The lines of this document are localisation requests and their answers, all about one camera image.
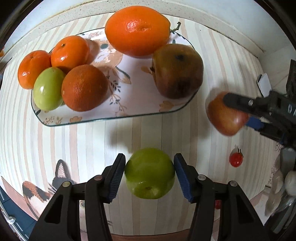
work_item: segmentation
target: red apple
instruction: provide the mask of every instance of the red apple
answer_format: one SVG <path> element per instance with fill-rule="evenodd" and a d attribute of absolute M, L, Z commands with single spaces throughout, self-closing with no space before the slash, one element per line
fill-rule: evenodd
<path fill-rule="evenodd" d="M 233 167 L 239 167 L 242 164 L 244 156 L 241 149 L 237 148 L 237 152 L 230 154 L 229 162 Z"/>
<path fill-rule="evenodd" d="M 221 207 L 222 207 L 222 201 L 215 200 L 215 209 L 221 209 Z"/>
<path fill-rule="evenodd" d="M 207 107 L 207 116 L 213 126 L 225 136 L 235 135 L 248 121 L 249 115 L 240 110 L 227 107 L 223 97 L 228 92 L 221 92 Z"/>

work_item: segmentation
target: red cherry tomato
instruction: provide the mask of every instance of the red cherry tomato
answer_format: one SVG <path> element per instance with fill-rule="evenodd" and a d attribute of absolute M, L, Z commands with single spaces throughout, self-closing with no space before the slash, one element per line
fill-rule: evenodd
<path fill-rule="evenodd" d="M 215 209 L 221 209 L 221 207 L 222 207 L 222 201 L 215 200 Z"/>
<path fill-rule="evenodd" d="M 229 157 L 229 162 L 233 167 L 239 167 L 242 164 L 243 158 L 244 156 L 241 152 L 236 152 Z"/>

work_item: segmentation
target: plate rim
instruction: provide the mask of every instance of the plate rim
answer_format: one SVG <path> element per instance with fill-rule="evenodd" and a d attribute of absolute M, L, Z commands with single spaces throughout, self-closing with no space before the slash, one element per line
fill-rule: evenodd
<path fill-rule="evenodd" d="M 101 28 L 94 28 L 94 29 L 91 29 L 91 30 L 88 30 L 88 31 L 84 31 L 82 33 L 79 33 L 79 34 L 76 34 L 76 35 L 82 35 L 86 32 L 90 32 L 90 31 L 93 31 L 93 30 L 99 30 L 99 29 L 103 29 L 105 27 L 101 27 Z M 188 43 L 190 43 L 190 45 L 192 46 L 192 48 L 195 50 L 194 46 L 192 45 L 192 43 L 187 39 L 185 38 L 183 35 L 177 33 L 176 31 L 173 31 L 171 32 L 172 34 L 177 34 L 178 36 L 182 37 L 183 39 L 187 40 Z M 176 110 L 172 110 L 172 111 L 161 111 L 161 112 L 155 112 L 155 113 L 147 113 L 147 114 L 138 114 L 138 115 L 129 115 L 129 116 L 115 116 L 115 117 L 110 117 L 110 118 L 105 118 L 105 119 L 93 119 L 93 120 L 81 120 L 81 121 L 76 121 L 76 122 L 69 122 L 69 123 L 63 123 L 63 124 L 54 124 L 54 125 L 48 125 L 48 124 L 45 124 L 42 120 L 40 120 L 40 118 L 38 117 L 38 114 L 36 114 L 36 111 L 35 109 L 33 108 L 33 103 L 32 103 L 32 95 L 33 95 L 33 89 L 31 90 L 31 108 L 32 108 L 32 111 L 34 112 L 35 116 L 37 117 L 37 119 L 45 126 L 48 126 L 48 127 L 57 127 L 57 126 L 68 126 L 68 125 L 73 125 L 73 124 L 81 124 L 81 123 L 89 123 L 89 122 L 97 122 L 97 121 L 108 121 L 108 120 L 114 120 L 114 119 L 123 119 L 123 118 L 133 118 L 133 117 L 139 117 L 139 116 L 149 116 L 149 115 L 159 115 L 159 114 L 168 114 L 168 113 L 174 113 L 176 111 L 179 111 L 181 109 L 183 109 L 184 107 L 186 107 L 191 101 L 192 99 L 195 97 L 196 93 L 199 91 L 200 87 L 192 94 L 191 98 L 183 105 L 181 106 L 180 108 L 176 109 Z"/>

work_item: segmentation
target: tabletop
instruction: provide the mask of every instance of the tabletop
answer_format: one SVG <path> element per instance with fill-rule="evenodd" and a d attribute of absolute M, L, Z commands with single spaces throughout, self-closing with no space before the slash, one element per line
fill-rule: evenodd
<path fill-rule="evenodd" d="M 134 151 L 154 147 L 171 158 L 182 153 L 188 164 L 213 181 L 236 180 L 248 198 L 261 192 L 273 164 L 273 141 L 247 128 L 233 137 L 225 137 L 210 124 L 205 112 L 205 105 L 220 90 L 259 96 L 256 79 L 263 74 L 261 65 L 236 42 L 187 19 L 167 16 L 172 26 L 181 22 L 180 34 L 192 43 L 204 61 L 203 84 L 185 108 L 169 114 L 54 128 L 37 119 L 30 103 L 31 91 L 22 89 L 17 80 L 23 57 L 33 50 L 49 52 L 65 36 L 103 27 L 110 15 L 90 16 L 53 28 L 19 49 L 7 65 L 0 90 L 2 179 L 26 199 L 24 183 L 48 192 L 60 159 L 71 179 L 82 183 L 101 174 L 118 153 L 128 160 Z M 229 154 L 236 145 L 244 155 L 238 168 L 229 164 Z M 123 178 L 116 199 L 105 206 L 110 231 L 119 235 L 165 234 L 188 229 L 194 208 L 183 197 L 177 179 L 164 197 L 145 200 L 133 196 Z"/>

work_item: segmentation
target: green apple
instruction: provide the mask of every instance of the green apple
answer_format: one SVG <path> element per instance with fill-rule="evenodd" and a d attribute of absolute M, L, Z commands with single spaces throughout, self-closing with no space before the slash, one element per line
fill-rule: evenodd
<path fill-rule="evenodd" d="M 33 99 L 41 110 L 54 110 L 62 103 L 62 83 L 65 74 L 59 68 L 45 69 L 36 79 L 33 88 Z"/>
<path fill-rule="evenodd" d="M 155 148 L 136 151 L 124 170 L 132 194 L 144 199 L 158 199 L 174 185 L 175 168 L 170 157 Z"/>

